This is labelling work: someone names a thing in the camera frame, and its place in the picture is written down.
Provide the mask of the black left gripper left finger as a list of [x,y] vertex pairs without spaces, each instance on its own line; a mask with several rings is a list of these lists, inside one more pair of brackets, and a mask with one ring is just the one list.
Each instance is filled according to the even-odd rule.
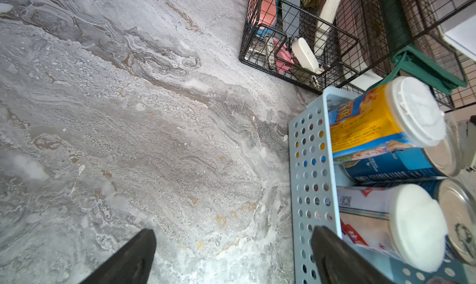
[[146,284],[156,252],[152,229],[142,229],[82,282],[84,284]]

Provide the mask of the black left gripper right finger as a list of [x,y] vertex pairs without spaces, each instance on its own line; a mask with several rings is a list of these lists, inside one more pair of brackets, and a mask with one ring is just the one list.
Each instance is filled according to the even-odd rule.
[[326,226],[314,228],[311,247],[323,284],[390,284],[373,267]]

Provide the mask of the light blue plastic basket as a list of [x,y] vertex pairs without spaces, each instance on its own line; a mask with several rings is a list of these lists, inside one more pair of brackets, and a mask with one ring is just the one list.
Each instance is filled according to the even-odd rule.
[[[326,226],[342,237],[337,186],[352,186],[332,157],[328,112],[361,93],[329,87],[289,122],[290,177],[296,284],[321,284],[311,248],[315,226]],[[444,262],[433,275],[398,260],[352,247],[366,263],[396,284],[425,284],[441,277],[458,284],[475,284],[476,268],[460,262]]]

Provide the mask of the white lid red can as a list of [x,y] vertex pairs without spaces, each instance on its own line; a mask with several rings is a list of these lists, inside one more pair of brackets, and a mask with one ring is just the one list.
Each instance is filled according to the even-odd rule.
[[422,187],[338,187],[342,239],[435,272],[446,250],[448,228],[439,203]]

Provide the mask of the silver can blue yellow label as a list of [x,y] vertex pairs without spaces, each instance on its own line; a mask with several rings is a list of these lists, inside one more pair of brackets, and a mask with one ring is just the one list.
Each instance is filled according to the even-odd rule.
[[448,235],[445,258],[476,264],[476,200],[456,179],[416,181],[435,199],[445,216]]

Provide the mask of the white lid colourful can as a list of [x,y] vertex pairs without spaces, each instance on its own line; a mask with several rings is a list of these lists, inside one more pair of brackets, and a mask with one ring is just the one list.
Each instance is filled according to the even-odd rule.
[[409,148],[436,146],[446,123],[428,87],[398,77],[329,114],[333,159],[358,161]]

